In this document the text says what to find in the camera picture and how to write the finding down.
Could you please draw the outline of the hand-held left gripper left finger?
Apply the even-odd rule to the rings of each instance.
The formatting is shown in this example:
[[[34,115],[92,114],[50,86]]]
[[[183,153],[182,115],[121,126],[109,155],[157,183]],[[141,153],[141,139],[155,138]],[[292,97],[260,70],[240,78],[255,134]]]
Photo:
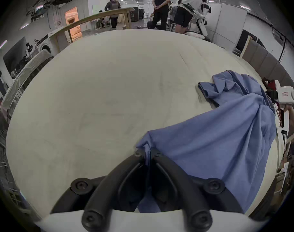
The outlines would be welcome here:
[[[148,173],[145,160],[145,150],[138,149],[106,176],[73,180],[50,214],[83,210],[85,230],[105,231],[113,209],[134,212],[143,199]]]

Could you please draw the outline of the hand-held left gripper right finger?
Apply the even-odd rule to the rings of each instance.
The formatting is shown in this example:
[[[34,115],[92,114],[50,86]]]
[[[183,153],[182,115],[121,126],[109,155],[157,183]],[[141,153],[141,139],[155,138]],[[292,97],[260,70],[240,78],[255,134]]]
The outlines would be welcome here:
[[[190,231],[208,231],[214,221],[211,210],[243,213],[221,179],[188,175],[158,149],[150,152],[149,180],[160,211],[183,210]]]

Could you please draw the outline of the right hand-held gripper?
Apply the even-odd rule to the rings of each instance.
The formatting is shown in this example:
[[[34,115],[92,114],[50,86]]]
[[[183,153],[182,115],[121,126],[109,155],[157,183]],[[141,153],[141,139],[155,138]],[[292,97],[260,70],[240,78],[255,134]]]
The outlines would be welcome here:
[[[276,98],[274,108],[276,112],[276,128],[279,140],[285,140],[289,132],[289,111],[284,111],[286,105],[294,104],[294,88],[292,86],[281,86],[278,80],[274,80],[276,87]]]

